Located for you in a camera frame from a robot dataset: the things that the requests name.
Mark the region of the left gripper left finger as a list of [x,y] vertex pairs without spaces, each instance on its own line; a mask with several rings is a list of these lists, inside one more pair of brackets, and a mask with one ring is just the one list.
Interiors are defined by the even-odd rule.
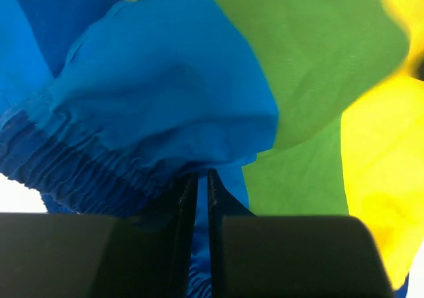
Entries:
[[185,175],[136,215],[3,213],[2,297],[184,297],[197,204]]

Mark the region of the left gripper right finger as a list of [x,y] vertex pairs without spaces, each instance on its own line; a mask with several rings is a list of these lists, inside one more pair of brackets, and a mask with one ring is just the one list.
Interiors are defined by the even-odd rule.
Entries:
[[392,297],[372,235],[355,217],[256,216],[207,175],[214,297]]

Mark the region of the rainbow striped shorts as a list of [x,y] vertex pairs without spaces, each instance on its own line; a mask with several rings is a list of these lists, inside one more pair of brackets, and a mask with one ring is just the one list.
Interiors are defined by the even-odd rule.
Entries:
[[1,0],[1,173],[130,218],[197,176],[184,297],[214,297],[207,175],[256,216],[348,216],[392,297],[423,241],[423,0]]

